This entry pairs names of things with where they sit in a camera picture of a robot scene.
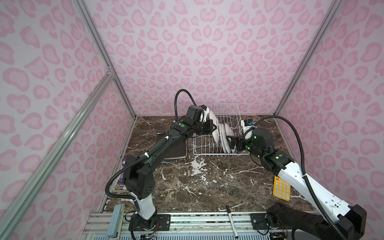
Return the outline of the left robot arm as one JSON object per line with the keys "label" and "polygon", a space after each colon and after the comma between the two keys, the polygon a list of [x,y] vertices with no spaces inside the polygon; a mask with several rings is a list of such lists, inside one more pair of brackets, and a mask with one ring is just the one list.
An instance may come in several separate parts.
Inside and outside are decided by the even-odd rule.
{"label": "left robot arm", "polygon": [[135,224],[144,230],[155,227],[157,210],[152,198],[155,188],[154,172],[164,158],[187,139],[194,135],[207,135],[217,129],[213,120],[209,118],[210,111],[205,105],[191,105],[186,115],[175,121],[153,147],[138,157],[127,159],[123,183],[130,191],[130,198],[137,209],[130,228]]}

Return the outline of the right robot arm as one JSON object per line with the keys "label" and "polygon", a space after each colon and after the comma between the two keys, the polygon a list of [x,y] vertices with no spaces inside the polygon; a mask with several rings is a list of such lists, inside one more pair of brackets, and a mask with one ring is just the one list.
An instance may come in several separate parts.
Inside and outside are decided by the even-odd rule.
{"label": "right robot arm", "polygon": [[267,129],[252,128],[243,136],[224,135],[228,150],[248,151],[261,160],[262,166],[298,191],[318,215],[274,204],[267,210],[269,226],[274,223],[291,226],[321,240],[359,240],[365,234],[367,212],[351,206],[332,194],[312,177],[305,175],[289,154],[277,150],[274,136]]}

